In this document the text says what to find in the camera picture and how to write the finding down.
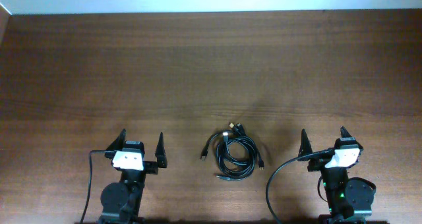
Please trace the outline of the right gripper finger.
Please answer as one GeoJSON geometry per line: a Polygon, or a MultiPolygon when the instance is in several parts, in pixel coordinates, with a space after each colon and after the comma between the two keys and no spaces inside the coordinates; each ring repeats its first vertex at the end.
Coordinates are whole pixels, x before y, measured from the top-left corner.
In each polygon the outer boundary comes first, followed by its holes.
{"type": "Polygon", "coordinates": [[[303,128],[301,130],[301,144],[299,147],[299,161],[308,161],[309,158],[306,158],[307,155],[310,155],[313,153],[310,140],[307,136],[306,130],[303,128]]]}
{"type": "Polygon", "coordinates": [[[342,146],[357,146],[360,150],[363,149],[363,146],[347,131],[344,126],[340,128],[340,136],[340,144],[342,146]]]}

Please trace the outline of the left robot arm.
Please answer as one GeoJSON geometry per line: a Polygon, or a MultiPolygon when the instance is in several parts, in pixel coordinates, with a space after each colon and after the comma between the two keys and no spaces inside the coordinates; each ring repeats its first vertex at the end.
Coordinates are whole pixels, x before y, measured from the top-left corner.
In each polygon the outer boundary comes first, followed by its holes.
{"type": "Polygon", "coordinates": [[[99,223],[144,223],[139,216],[142,194],[147,175],[157,175],[167,167],[164,136],[160,134],[155,151],[155,161],[144,160],[145,150],[141,141],[126,139],[123,129],[105,149],[111,166],[121,173],[120,180],[107,185],[100,196],[102,214],[99,223]]]}

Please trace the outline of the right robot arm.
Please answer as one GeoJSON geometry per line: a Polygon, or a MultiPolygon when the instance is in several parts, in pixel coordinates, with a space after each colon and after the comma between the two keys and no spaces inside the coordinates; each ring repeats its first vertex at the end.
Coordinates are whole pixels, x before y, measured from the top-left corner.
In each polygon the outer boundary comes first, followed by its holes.
{"type": "Polygon", "coordinates": [[[362,145],[346,130],[334,146],[314,152],[305,130],[301,131],[299,161],[308,163],[309,172],[319,172],[317,188],[324,187],[329,213],[318,217],[319,223],[365,223],[372,215],[376,185],[360,177],[348,176],[348,169],[358,163],[362,145]]]}

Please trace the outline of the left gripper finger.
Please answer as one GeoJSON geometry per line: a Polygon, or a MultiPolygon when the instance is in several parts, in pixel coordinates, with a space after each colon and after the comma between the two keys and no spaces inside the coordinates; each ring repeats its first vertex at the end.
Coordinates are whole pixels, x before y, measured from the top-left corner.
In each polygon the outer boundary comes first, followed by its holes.
{"type": "Polygon", "coordinates": [[[106,151],[116,151],[116,150],[121,150],[125,140],[126,140],[126,135],[127,135],[127,131],[124,128],[119,136],[106,148],[106,151]]]}
{"type": "Polygon", "coordinates": [[[167,157],[166,157],[166,151],[164,148],[163,132],[160,133],[158,145],[156,146],[155,156],[156,156],[157,166],[159,168],[167,168],[167,157]]]}

